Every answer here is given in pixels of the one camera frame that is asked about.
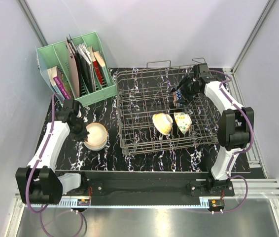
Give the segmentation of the blue zigzag pattern bowl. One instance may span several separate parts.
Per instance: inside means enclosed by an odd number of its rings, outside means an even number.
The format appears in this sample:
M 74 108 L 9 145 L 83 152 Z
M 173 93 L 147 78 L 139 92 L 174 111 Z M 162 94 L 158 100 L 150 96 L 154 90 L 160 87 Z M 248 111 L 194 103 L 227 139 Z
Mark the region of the blue zigzag pattern bowl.
M 180 107 L 183 107 L 184 105 L 186 105 L 186 100 L 183 98 L 180 89 L 175 90 L 173 92 L 173 98 L 174 98 L 174 106 L 176 108 L 180 108 Z

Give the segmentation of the white bowl black stripes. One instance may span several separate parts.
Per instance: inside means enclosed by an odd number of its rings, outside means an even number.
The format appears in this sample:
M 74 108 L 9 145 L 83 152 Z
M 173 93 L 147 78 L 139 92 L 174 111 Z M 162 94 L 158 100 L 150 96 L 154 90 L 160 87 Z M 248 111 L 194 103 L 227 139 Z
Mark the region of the white bowl black stripes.
M 86 126 L 89 132 L 84 143 L 90 147 L 103 145 L 107 140 L 107 130 L 104 125 L 98 122 L 90 123 Z

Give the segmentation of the plain white bowl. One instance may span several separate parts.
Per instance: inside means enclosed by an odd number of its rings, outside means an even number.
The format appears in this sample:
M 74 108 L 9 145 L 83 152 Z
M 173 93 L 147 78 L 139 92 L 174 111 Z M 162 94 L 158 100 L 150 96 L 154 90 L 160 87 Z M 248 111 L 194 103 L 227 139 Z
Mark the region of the plain white bowl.
M 92 151 L 103 149 L 106 143 L 107 136 L 105 134 L 89 135 L 88 139 L 84 141 L 84 145 Z

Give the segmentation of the grey wire dish rack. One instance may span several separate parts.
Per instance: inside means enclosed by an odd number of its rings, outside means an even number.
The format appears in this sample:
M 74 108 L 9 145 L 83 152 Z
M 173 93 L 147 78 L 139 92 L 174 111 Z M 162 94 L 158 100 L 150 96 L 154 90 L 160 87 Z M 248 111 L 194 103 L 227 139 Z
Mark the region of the grey wire dish rack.
M 203 94 L 187 105 L 175 102 L 173 89 L 193 66 L 122 71 L 116 75 L 120 147 L 125 155 L 215 144 L 220 113 Z

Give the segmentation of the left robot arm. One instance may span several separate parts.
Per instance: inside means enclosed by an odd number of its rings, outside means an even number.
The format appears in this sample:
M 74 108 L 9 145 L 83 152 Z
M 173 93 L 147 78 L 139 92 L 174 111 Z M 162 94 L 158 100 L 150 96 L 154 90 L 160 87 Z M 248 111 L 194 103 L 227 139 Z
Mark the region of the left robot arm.
M 22 202 L 58 204 L 64 194 L 73 191 L 81 196 L 88 191 L 88 183 L 78 173 L 57 176 L 56 162 L 67 138 L 83 142 L 89 132 L 81 116 L 82 104 L 66 99 L 59 111 L 53 111 L 51 121 L 34 157 L 26 167 L 17 169 L 15 177 Z

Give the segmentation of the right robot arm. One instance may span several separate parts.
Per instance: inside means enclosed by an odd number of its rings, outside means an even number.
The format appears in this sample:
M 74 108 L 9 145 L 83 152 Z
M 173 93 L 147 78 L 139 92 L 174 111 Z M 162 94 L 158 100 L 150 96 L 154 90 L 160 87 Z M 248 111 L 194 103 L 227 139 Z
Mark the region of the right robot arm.
M 227 190 L 232 179 L 231 171 L 239 154 L 246 153 L 254 141 L 254 110 L 236 101 L 224 87 L 231 78 L 218 78 L 219 71 L 210 70 L 207 63 L 193 66 L 193 74 L 184 76 L 170 93 L 176 108 L 189 104 L 196 95 L 203 94 L 220 113 L 217 139 L 218 156 L 205 181 L 205 190 L 216 196 Z

